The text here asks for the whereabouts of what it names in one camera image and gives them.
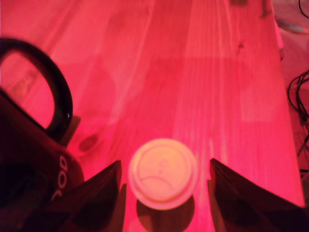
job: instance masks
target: black cable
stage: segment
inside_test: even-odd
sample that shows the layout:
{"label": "black cable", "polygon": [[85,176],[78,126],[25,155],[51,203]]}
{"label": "black cable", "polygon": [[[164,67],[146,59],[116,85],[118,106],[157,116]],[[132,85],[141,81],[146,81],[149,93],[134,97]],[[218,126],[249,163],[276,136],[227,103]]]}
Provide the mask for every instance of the black cable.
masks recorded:
{"label": "black cable", "polygon": [[309,19],[309,16],[308,16],[308,15],[306,15],[306,13],[305,13],[305,12],[303,12],[303,9],[301,8],[301,5],[300,5],[300,0],[298,0],[298,7],[299,7],[299,9],[300,9],[301,13],[303,14],[303,16]]}
{"label": "black cable", "polygon": [[[299,114],[299,119],[300,119],[300,123],[302,126],[305,126],[307,129],[307,136],[304,139],[304,143],[301,146],[300,150],[298,151],[298,155],[303,151],[303,149],[307,149],[307,151],[309,151],[309,146],[307,145],[307,142],[309,141],[309,114],[304,106],[304,104],[302,103],[302,100],[299,96],[299,91],[301,86],[309,81],[309,70],[304,72],[303,74],[301,74],[300,76],[294,78],[287,89],[287,96],[288,96],[288,100],[290,102],[290,105],[293,107],[294,110],[296,110]],[[290,92],[291,92],[291,87],[293,85],[296,85],[296,93],[295,93],[295,100],[296,100],[296,104],[292,102],[291,100],[291,96],[290,96]],[[309,165],[309,160],[307,157],[307,154],[305,152],[305,158],[307,160],[307,163]]]}

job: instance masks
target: dark object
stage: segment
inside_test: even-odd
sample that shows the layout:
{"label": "dark object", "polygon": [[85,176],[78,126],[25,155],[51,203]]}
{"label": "dark object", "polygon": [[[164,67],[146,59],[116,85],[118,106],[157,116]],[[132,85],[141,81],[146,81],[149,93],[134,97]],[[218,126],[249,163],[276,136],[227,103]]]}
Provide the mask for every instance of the dark object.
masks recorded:
{"label": "dark object", "polygon": [[307,232],[309,209],[258,187],[216,159],[211,183],[227,231]]}
{"label": "dark object", "polygon": [[73,103],[69,86],[59,68],[43,51],[21,40],[0,38],[0,63],[3,62],[7,55],[14,51],[20,52],[24,57],[28,58],[42,73],[52,91],[55,112],[50,125],[45,130],[17,105],[15,107],[25,117],[32,120],[33,124],[46,132],[49,137],[59,142],[67,131],[72,119]]}
{"label": "dark object", "polygon": [[99,231],[112,218],[121,179],[116,161],[96,176],[35,210],[21,232]]}
{"label": "dark object", "polygon": [[[288,97],[289,103],[290,103],[291,107],[298,112],[300,124],[302,126],[305,126],[307,131],[308,131],[308,135],[305,137],[304,143],[303,143],[302,147],[300,148],[298,154],[300,154],[304,148],[309,149],[309,147],[307,145],[307,142],[309,140],[309,114],[308,114],[308,112],[307,112],[307,110],[306,110],[306,108],[305,108],[305,106],[304,106],[304,104],[303,104],[303,102],[300,98],[300,95],[299,95],[301,86],[304,83],[306,83],[307,81],[309,81],[309,70],[302,73],[298,77],[294,78],[290,82],[288,89],[287,89],[287,97]],[[291,99],[291,88],[292,88],[293,85],[296,85],[295,103],[293,103],[292,99]]]}
{"label": "dark object", "polygon": [[69,128],[72,97],[59,68],[41,50],[15,39],[0,38],[0,61],[21,52],[45,77],[55,111],[45,130],[0,89],[0,207],[35,192],[37,207],[84,182],[79,163],[58,142]]}
{"label": "dark object", "polygon": [[298,7],[299,7],[299,10],[301,11],[302,15],[306,18],[309,19],[309,16],[305,14],[305,12],[303,11],[303,9],[301,8],[301,5],[300,5],[300,0],[298,0]]}

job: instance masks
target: round lid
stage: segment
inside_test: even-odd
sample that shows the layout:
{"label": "round lid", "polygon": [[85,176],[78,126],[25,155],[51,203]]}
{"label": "round lid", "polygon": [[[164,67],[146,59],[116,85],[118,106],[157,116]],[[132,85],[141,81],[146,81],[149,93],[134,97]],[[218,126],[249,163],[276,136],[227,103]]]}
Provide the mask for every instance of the round lid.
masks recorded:
{"label": "round lid", "polygon": [[197,163],[192,152],[172,139],[156,139],[134,154],[129,180],[137,198],[156,209],[184,203],[197,180]]}

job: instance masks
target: floor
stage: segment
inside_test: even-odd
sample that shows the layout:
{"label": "floor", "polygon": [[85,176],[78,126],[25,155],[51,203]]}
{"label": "floor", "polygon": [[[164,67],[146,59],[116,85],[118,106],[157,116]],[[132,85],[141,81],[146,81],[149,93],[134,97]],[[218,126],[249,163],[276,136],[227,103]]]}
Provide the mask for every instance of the floor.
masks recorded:
{"label": "floor", "polygon": [[[298,0],[273,0],[275,15],[290,20],[302,27],[309,28],[309,19],[305,18],[298,7]],[[309,0],[301,0],[301,6],[305,13],[309,15]],[[293,34],[280,29],[283,40],[283,53],[282,60],[282,75],[285,79],[285,84],[288,87],[291,80],[299,76],[309,69],[309,35]],[[309,109],[309,85],[303,86],[301,98],[305,106]],[[296,152],[302,146],[305,132],[300,126],[298,114],[291,108],[290,110],[292,129],[295,140]],[[309,163],[306,160],[307,151],[298,154],[299,169],[308,170]],[[308,174],[303,177],[304,195],[307,204],[309,204],[309,185]]]}

